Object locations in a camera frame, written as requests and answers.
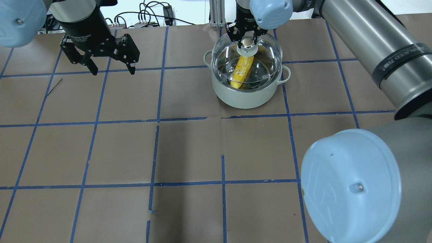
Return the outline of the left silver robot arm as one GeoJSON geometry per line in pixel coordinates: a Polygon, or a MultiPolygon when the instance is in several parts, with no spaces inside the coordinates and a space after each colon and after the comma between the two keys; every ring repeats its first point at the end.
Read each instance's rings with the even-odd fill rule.
{"type": "Polygon", "coordinates": [[[60,47],[72,64],[85,66],[96,75],[98,67],[92,57],[110,57],[124,63],[134,75],[138,47],[129,34],[114,37],[100,11],[102,6],[116,4],[116,0],[2,0],[1,45],[27,45],[51,12],[65,31],[60,47]]]}

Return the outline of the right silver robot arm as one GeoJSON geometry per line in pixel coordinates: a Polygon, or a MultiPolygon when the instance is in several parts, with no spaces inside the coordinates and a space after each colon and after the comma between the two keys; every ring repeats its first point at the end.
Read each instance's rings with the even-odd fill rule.
{"type": "Polygon", "coordinates": [[[304,154],[339,131],[393,121],[394,105],[336,32],[311,15],[295,12],[271,33],[292,75],[267,103],[242,110],[219,101],[225,243],[327,242],[304,204],[304,154]]]}

